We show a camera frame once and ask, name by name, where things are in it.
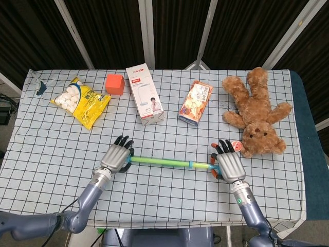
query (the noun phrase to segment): table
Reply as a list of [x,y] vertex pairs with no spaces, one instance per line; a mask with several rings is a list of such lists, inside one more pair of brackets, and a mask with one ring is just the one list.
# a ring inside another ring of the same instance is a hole
[[[125,78],[124,94],[114,96],[89,131],[69,113],[49,103],[78,76],[97,92],[105,92],[109,73]],[[218,138],[241,139],[242,130],[228,125],[222,114],[234,110],[222,89],[229,75],[246,81],[242,70],[153,70],[154,83],[167,114],[165,121],[143,127],[124,70],[29,71],[15,128],[0,172],[0,209],[17,214],[62,210],[83,191],[93,168],[120,134],[135,141],[135,155],[207,162]],[[46,92],[35,95],[42,79]],[[194,80],[214,87],[198,127],[177,119]],[[272,106],[293,104],[288,70],[269,71]],[[247,178],[264,215],[282,236],[306,219],[304,173],[295,115],[274,127],[285,140],[282,155],[242,158]],[[117,173],[89,217],[94,227],[194,227],[241,225],[243,217],[229,185],[200,169],[135,164]]]

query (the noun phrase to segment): orange carton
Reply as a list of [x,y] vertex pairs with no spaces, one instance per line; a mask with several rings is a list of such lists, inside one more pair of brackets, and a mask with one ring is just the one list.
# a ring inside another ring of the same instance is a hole
[[181,107],[178,119],[197,126],[204,112],[213,87],[195,81]]

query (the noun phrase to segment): teddy bear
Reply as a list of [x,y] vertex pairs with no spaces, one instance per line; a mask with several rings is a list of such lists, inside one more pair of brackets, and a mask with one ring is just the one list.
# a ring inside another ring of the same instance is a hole
[[253,154],[273,152],[281,154],[286,149],[283,139],[277,136],[272,124],[289,115],[292,106],[282,102],[272,110],[267,89],[268,73],[261,67],[254,68],[247,74],[247,82],[252,96],[249,96],[242,80],[230,76],[223,81],[223,88],[234,97],[239,113],[225,112],[223,119],[227,123],[244,129],[242,150],[244,157]]

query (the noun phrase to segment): teddy bear head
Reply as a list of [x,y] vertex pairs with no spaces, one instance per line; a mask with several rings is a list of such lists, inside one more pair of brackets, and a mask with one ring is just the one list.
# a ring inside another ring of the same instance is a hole
[[275,129],[268,122],[257,121],[246,126],[242,135],[244,157],[251,157],[253,153],[282,153],[286,145],[278,138]]

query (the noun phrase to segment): floor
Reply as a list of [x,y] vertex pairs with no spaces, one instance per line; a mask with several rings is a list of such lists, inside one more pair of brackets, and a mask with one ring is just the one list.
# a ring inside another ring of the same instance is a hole
[[[0,92],[6,94],[10,97],[17,97],[17,94],[7,87],[5,84],[0,85]],[[10,119],[10,122],[7,126],[0,126],[0,150],[5,151],[7,149],[11,133],[14,128],[14,122],[16,115],[13,115]],[[221,236],[222,240],[220,243],[216,244],[217,247],[227,246],[226,239],[226,229],[225,227],[214,227],[214,232]],[[232,233],[232,246],[238,247],[242,246],[243,240],[249,240],[257,233],[245,226],[233,226],[231,228]],[[294,238],[298,240],[313,242],[316,244],[326,244],[329,245],[329,221],[306,221],[304,222],[296,231],[287,237]],[[55,233],[53,238],[48,243],[48,247],[62,247],[65,246],[68,233],[64,231],[58,231]],[[30,247],[30,246],[41,246],[47,238],[38,238],[33,240],[26,241],[14,241],[9,233],[6,233],[0,239],[0,247]]]

